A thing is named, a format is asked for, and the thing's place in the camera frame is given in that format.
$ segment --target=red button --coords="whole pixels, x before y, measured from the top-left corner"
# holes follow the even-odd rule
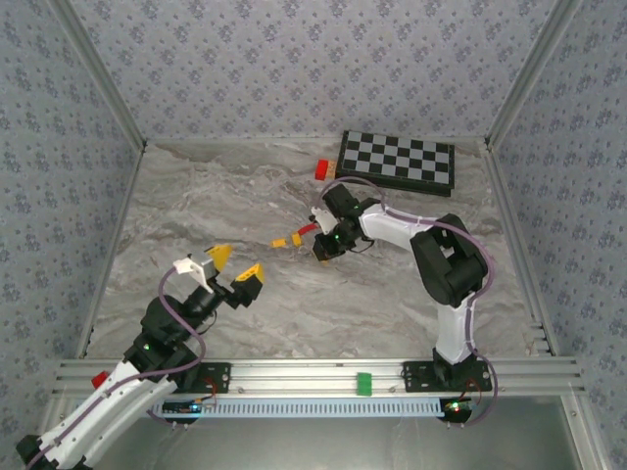
[[[329,168],[329,160],[318,160],[317,168],[315,169],[315,179],[324,181],[326,178],[326,171]]]
[[[109,372],[107,372],[106,370],[103,370],[96,377],[91,379],[91,385],[94,386],[94,389],[97,389],[105,382],[105,380],[107,380],[107,377],[109,377]]]

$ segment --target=gray marble floor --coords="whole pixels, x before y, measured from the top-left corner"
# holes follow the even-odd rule
[[[249,308],[219,310],[206,335],[213,357],[428,356],[435,345],[436,307],[424,291],[413,256],[383,242],[327,266],[305,246],[273,249],[308,222],[322,184],[318,158],[334,159],[338,143],[225,143],[150,146],[138,176],[89,357],[118,357],[140,331],[163,273],[190,251],[229,243],[221,275],[230,282],[255,262],[265,286]],[[459,215],[497,262],[494,288],[477,305],[475,339],[491,355],[525,355],[525,311],[483,160],[458,150],[457,189],[450,199],[388,191],[392,207]],[[351,186],[358,197],[368,189]],[[184,299],[194,282],[172,279]]]

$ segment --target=chess board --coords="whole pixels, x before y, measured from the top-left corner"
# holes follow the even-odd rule
[[[454,145],[347,130],[335,177],[359,176],[384,188],[451,196],[454,160]]]

